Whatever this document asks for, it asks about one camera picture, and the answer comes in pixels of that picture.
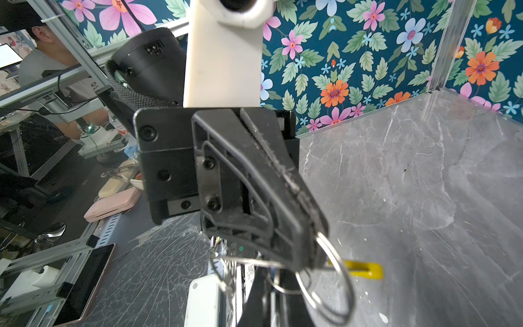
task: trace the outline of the white plastic part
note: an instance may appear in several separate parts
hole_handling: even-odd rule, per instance
[[[263,24],[272,0],[232,12],[220,0],[192,0],[184,107],[259,107]]]

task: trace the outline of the key ring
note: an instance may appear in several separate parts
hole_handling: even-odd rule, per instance
[[[327,257],[331,260],[336,272],[342,276],[342,281],[345,284],[346,288],[345,295],[348,311],[340,313],[325,305],[324,302],[320,299],[320,297],[316,294],[316,292],[309,292],[309,290],[305,287],[299,272],[295,273],[296,279],[298,280],[298,284],[300,285],[300,288],[303,292],[303,296],[305,297],[307,302],[312,306],[313,309],[315,309],[325,320],[334,325],[346,325],[350,320],[352,313],[354,312],[354,307],[356,304],[354,289],[352,283],[350,282],[349,271],[345,266],[344,262],[342,261],[341,257],[339,256],[338,252],[336,251],[336,249],[334,249],[334,247],[329,242],[327,237],[325,237],[325,235],[318,232],[316,234],[316,242],[323,249],[323,251],[325,251],[325,254],[327,254]]]

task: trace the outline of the screw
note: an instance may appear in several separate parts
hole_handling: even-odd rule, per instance
[[[205,157],[205,159],[203,159],[203,168],[206,171],[212,170],[214,168],[214,166],[216,166],[216,160],[214,160],[213,157],[208,156],[208,157]]]
[[[220,199],[217,196],[213,196],[207,200],[207,208],[209,208],[209,210],[218,211],[221,207],[222,204],[220,203]]]
[[[145,142],[151,142],[156,139],[156,130],[151,126],[143,126],[138,131],[138,135]]]

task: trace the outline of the desk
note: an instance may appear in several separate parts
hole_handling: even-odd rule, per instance
[[[156,226],[142,197],[110,237],[115,258],[78,326],[183,326],[189,284],[207,274],[209,239],[199,230],[198,212]]]
[[[300,145],[331,243],[383,266],[352,279],[351,326],[523,325],[521,124],[443,90]],[[320,296],[339,299],[325,277]]]

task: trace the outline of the pink flower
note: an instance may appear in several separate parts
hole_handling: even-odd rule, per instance
[[[129,9],[141,23],[151,25],[156,22],[156,17],[153,12],[144,5],[131,4],[134,0],[126,0]],[[100,12],[100,24],[106,31],[114,31],[120,26],[120,17],[122,18],[123,29],[129,37],[133,37],[141,33],[140,27],[132,19],[131,14],[123,5],[121,0],[93,0],[93,2],[100,5],[109,5],[111,7]]]
[[[385,8],[385,2],[378,4],[376,1],[372,1],[372,4],[370,5],[370,11],[363,13],[363,18],[366,20],[365,25],[363,25],[363,29],[370,28],[375,31],[378,27],[378,22],[385,19],[385,14],[381,14],[383,9]]]
[[[339,123],[342,120],[346,119],[347,117],[350,116],[350,108],[343,110],[342,114],[340,115],[338,107],[334,107],[334,109],[332,109],[331,115],[332,115],[332,118],[329,116],[320,117],[320,121],[322,122],[323,125],[334,125],[334,124]]]
[[[320,123],[320,119],[319,119],[319,118],[316,119],[316,120],[311,119],[311,120],[309,120],[309,123],[310,123],[310,124],[308,124],[307,126],[305,126],[305,127],[307,127],[307,128],[309,129],[309,132],[315,131],[315,130],[317,130],[318,128],[320,128],[321,126],[323,126],[323,124]]]
[[[350,110],[352,110],[349,114],[349,116],[358,117],[363,115],[363,111],[365,110],[365,106],[361,106],[361,103],[358,103],[357,107],[351,107]]]
[[[281,25],[280,19],[276,16],[272,16],[269,18],[268,21],[265,22],[263,25],[263,38],[267,41],[270,41],[270,38],[272,37],[272,31],[270,30],[269,26],[272,28],[277,28]]]
[[[65,0],[62,2],[62,7],[67,10],[74,10],[74,17],[78,19],[79,22],[84,21],[84,15],[90,21],[96,21],[95,15],[88,11],[88,9],[94,9],[95,4],[91,0]]]
[[[291,59],[294,59],[296,57],[296,52],[302,52],[303,48],[301,47],[301,40],[303,40],[303,35],[299,35],[296,37],[296,33],[294,33],[294,30],[292,30],[289,33],[289,38],[283,38],[281,39],[281,44],[286,46],[281,54],[287,54],[290,52]]]
[[[472,94],[472,85],[470,84],[470,82],[465,83],[461,87],[461,89],[459,90],[459,94],[461,96],[464,96],[465,98],[469,98],[471,96],[471,94]],[[491,110],[494,110],[494,111],[498,111],[501,108],[501,104],[497,103],[497,104],[493,105],[490,102],[488,102],[487,100],[485,100],[484,98],[482,98],[481,96],[475,96],[471,100],[474,101],[475,103],[479,104],[479,105],[485,106],[488,109],[491,109]]]

